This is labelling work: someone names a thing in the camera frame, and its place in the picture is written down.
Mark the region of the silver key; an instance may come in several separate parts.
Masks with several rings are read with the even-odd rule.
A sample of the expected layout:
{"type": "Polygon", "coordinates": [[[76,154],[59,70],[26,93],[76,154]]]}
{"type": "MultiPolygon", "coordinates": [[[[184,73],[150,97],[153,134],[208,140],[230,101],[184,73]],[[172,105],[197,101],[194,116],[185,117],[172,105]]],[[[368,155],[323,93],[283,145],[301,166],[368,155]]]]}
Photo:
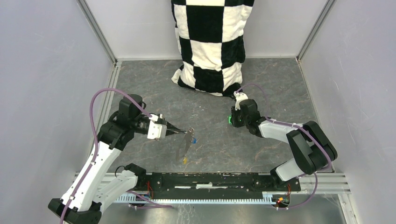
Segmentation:
{"type": "Polygon", "coordinates": [[[188,129],[188,131],[187,131],[187,133],[190,135],[190,136],[194,136],[194,128],[193,127],[190,127],[189,129],[188,129]]]}

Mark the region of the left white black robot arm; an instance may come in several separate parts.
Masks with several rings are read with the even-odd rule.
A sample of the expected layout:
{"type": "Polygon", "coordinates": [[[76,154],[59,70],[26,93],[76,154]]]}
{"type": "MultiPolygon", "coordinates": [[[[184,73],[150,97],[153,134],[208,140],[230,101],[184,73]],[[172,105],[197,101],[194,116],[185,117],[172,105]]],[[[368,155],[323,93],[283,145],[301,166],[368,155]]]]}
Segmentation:
{"type": "Polygon", "coordinates": [[[150,140],[163,139],[176,133],[186,133],[165,120],[162,114],[145,111],[146,104],[136,94],[124,96],[98,132],[94,131],[94,146],[81,172],[61,198],[51,199],[48,208],[60,217],[62,224],[97,224],[104,211],[129,190],[143,190],[141,197],[153,195],[146,169],[133,163],[103,188],[99,188],[107,170],[136,133],[150,140]]]}

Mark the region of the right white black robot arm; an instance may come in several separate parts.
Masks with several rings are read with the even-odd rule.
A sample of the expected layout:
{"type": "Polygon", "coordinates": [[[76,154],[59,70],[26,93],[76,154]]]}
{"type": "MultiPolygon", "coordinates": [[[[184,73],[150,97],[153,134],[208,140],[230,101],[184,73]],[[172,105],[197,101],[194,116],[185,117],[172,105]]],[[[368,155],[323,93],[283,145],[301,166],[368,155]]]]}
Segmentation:
{"type": "Polygon", "coordinates": [[[271,170],[270,185],[284,189],[289,180],[329,169],[338,153],[315,121],[304,124],[281,122],[264,117],[253,99],[236,102],[228,118],[233,127],[246,127],[252,135],[287,143],[293,158],[271,170]]]}

